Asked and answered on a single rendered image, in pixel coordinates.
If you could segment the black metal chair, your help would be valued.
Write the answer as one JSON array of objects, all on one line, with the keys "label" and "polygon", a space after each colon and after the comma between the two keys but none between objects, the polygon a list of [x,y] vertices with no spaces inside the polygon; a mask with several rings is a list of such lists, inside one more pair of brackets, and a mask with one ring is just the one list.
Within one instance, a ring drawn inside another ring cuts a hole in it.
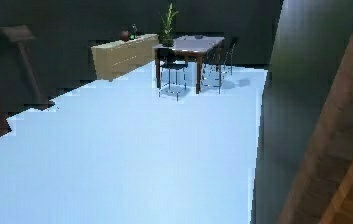
[{"label": "black metal chair", "polygon": [[[181,92],[186,90],[185,69],[188,67],[188,63],[178,63],[175,51],[170,48],[158,48],[156,53],[162,61],[162,64],[160,65],[160,72],[163,72],[163,70],[168,71],[167,82],[165,84],[160,84],[159,93],[175,95],[176,100],[179,100],[179,95]],[[179,71],[183,72],[183,84],[179,82]]]},{"label": "black metal chair", "polygon": [[203,88],[217,88],[221,93],[224,77],[233,74],[233,55],[238,43],[238,37],[232,37],[227,48],[216,47],[203,59],[202,78]]}]

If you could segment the brown dining table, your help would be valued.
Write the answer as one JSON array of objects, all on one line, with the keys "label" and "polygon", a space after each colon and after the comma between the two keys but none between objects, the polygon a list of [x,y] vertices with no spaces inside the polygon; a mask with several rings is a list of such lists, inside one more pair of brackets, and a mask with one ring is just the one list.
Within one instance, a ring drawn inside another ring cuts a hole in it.
[{"label": "brown dining table", "polygon": [[199,94],[201,92],[201,78],[204,57],[216,47],[222,47],[224,37],[209,37],[204,36],[202,39],[195,39],[194,36],[181,36],[174,39],[174,45],[172,47],[164,47],[162,44],[158,44],[153,47],[154,50],[154,61],[155,61],[155,73],[156,73],[156,88],[159,90],[161,80],[161,68],[162,61],[157,56],[156,50],[158,48],[170,48],[175,51],[177,55],[178,63],[189,63],[189,59],[192,58],[196,62],[196,78],[195,78],[195,92]]}]

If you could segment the beige chest of drawers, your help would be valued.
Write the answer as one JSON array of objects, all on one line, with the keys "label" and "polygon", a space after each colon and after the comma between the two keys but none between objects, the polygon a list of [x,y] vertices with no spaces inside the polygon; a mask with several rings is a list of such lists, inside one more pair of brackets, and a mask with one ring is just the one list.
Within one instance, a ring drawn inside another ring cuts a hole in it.
[{"label": "beige chest of drawers", "polygon": [[91,48],[98,80],[112,81],[154,60],[153,47],[159,43],[157,34],[144,34],[134,40],[122,40]]}]

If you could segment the green house plant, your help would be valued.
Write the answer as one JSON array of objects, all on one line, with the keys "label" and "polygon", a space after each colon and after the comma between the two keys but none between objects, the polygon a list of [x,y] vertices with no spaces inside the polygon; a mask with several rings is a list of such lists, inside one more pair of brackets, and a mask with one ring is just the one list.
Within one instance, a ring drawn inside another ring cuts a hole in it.
[{"label": "green house plant", "polygon": [[173,2],[168,4],[168,9],[164,15],[161,15],[161,33],[160,42],[164,47],[172,47],[174,45],[173,39],[173,20],[178,12],[174,8]]}]

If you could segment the brown wooden door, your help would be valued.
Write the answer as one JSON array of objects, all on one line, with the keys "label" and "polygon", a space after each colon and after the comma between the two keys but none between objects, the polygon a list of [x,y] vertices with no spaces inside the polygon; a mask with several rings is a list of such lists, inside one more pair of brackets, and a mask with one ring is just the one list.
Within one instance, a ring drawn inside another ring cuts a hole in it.
[{"label": "brown wooden door", "polygon": [[277,224],[353,224],[353,32]]}]

